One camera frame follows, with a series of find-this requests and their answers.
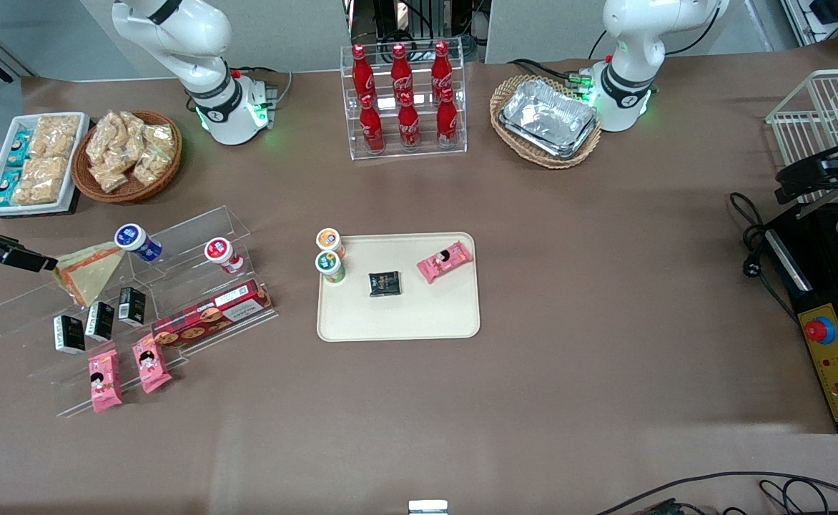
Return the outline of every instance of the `wicker basket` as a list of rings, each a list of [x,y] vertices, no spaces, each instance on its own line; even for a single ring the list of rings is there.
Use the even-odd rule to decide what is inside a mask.
[[[137,118],[144,121],[150,126],[167,126],[171,127],[171,134],[174,135],[174,157],[168,168],[165,169],[164,174],[155,180],[151,185],[145,186],[138,179],[132,176],[132,167],[127,170],[127,182],[125,185],[113,190],[113,192],[105,193],[102,187],[98,185],[92,174],[89,173],[89,156],[85,153],[85,147],[88,146],[89,140],[95,134],[95,127],[89,129],[79,147],[76,148],[76,155],[73,156],[72,174],[73,182],[83,195],[95,199],[98,202],[108,203],[122,203],[122,202],[141,202],[151,196],[157,195],[165,186],[169,185],[174,176],[177,175],[177,169],[181,164],[181,150],[183,144],[181,143],[181,131],[170,118],[163,114],[155,113],[154,111],[135,111]]]
[[[575,155],[572,156],[572,159],[569,160],[560,160],[556,159],[554,156],[550,156],[549,153],[540,149],[540,147],[537,147],[536,144],[530,143],[530,141],[527,141],[517,134],[514,134],[512,131],[507,130],[507,128],[502,126],[501,122],[498,121],[498,112],[501,111],[501,108],[508,103],[508,100],[511,100],[511,97],[514,95],[514,91],[517,91],[521,82],[531,81],[532,79],[542,79],[542,81],[545,81],[546,84],[556,88],[556,91],[569,96],[572,95],[571,90],[566,88],[566,86],[559,84],[559,82],[553,81],[552,79],[537,77],[536,75],[518,75],[517,77],[507,79],[507,81],[502,82],[502,84],[495,89],[491,100],[488,101],[488,113],[490,114],[492,127],[495,128],[495,132],[498,133],[498,136],[500,136],[505,143],[511,147],[511,149],[517,152],[518,155],[523,157],[525,160],[531,161],[531,163],[536,163],[551,170],[562,170],[567,167],[575,166],[585,160],[585,157],[587,157],[588,154],[592,153],[593,148],[596,147],[596,143],[600,140],[599,121],[596,127],[593,128],[593,131],[591,131],[588,139],[585,140],[580,149],[578,149]]]

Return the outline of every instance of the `yellow control panel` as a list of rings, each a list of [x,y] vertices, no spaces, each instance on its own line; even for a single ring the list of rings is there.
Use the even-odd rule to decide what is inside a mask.
[[[797,316],[804,339],[817,368],[822,391],[829,402],[832,418],[838,421],[838,322],[832,304],[824,304]]]

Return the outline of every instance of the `robotic arm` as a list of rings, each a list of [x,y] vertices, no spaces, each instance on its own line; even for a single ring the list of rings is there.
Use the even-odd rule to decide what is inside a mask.
[[[593,80],[600,127],[617,132],[635,124],[664,63],[661,35],[697,29],[721,16],[729,0],[606,0],[603,24],[616,38],[612,60],[583,74]]]
[[[266,86],[232,75],[222,55],[232,26],[203,0],[121,0],[114,28],[158,59],[197,104],[203,127],[223,144],[242,144],[266,128]]]

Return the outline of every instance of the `brown paper tablecloth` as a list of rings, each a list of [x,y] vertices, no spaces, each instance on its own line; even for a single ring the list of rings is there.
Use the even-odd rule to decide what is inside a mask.
[[[152,109],[177,121],[186,155],[143,205],[83,199],[73,216],[0,221],[1,234],[57,254],[124,222],[158,231],[229,205],[280,316],[195,356],[147,402],[69,420],[0,340],[0,513],[403,513],[442,498],[455,515],[586,514],[724,469],[838,482],[801,336],[740,273],[742,224],[726,209],[740,190],[778,212],[762,117],[837,66],[833,44],[668,59],[638,124],[565,172],[491,130],[488,95],[511,66],[468,67],[467,155],[360,163],[334,72],[297,75],[276,128],[240,147],[202,131],[177,81],[27,79],[28,112]],[[328,225],[469,232],[479,334],[320,341],[314,237]],[[0,267],[0,301],[40,280]],[[764,506],[750,479],[668,496]]]

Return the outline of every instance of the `pink wrapper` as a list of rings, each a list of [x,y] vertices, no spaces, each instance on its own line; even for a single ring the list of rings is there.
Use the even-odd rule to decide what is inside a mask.
[[[455,242],[450,247],[438,254],[427,257],[425,260],[416,263],[419,273],[422,273],[429,284],[438,276],[443,276],[454,268],[473,260],[473,255],[464,247],[464,244]]]
[[[142,391],[149,393],[171,381],[171,375],[164,369],[162,349],[155,343],[152,335],[142,336],[134,343],[134,358],[136,368],[139,369]]]
[[[121,400],[121,377],[117,372],[117,351],[89,358],[89,381],[92,382],[92,408],[95,413],[124,404]]]

